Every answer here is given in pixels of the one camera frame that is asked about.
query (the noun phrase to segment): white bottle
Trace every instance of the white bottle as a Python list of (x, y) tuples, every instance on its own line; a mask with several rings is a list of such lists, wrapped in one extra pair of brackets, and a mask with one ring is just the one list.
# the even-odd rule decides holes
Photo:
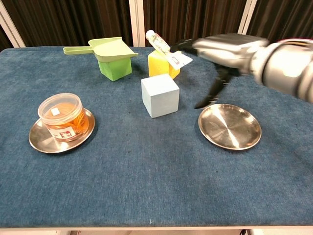
[(160, 37), (160, 35), (155, 33), (153, 30), (146, 32), (146, 39), (156, 49), (156, 51), (163, 54), (164, 56), (170, 53), (170, 46), (164, 41), (163, 38)]

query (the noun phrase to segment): bottle cap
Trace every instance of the bottle cap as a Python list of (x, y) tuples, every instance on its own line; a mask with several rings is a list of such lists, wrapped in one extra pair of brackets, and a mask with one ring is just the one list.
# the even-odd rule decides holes
[(149, 38), (151, 38), (154, 35), (155, 35), (155, 32), (150, 29), (146, 32), (146, 39), (149, 40)]

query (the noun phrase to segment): robotic arm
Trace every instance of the robotic arm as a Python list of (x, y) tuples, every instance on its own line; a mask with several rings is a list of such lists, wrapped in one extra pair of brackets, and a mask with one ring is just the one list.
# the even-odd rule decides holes
[(313, 103), (313, 40), (268, 40), (242, 34), (221, 34), (187, 40), (171, 48), (213, 62), (218, 77), (195, 109), (217, 99), (233, 76), (253, 74), (257, 83)]

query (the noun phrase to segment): container lid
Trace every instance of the container lid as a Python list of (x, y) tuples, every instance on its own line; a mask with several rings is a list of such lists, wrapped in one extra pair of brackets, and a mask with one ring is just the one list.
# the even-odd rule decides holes
[(60, 125), (72, 121), (82, 111), (80, 98), (71, 93), (55, 94), (38, 108), (38, 115), (45, 124)]

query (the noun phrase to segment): dustpan handle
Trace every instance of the dustpan handle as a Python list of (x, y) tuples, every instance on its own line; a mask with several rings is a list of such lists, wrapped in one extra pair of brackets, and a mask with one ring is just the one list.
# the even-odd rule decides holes
[(88, 47), (65, 47), (65, 48), (63, 48), (63, 52), (66, 55), (89, 54), (89, 53), (93, 53), (93, 48), (91, 46), (88, 46)]

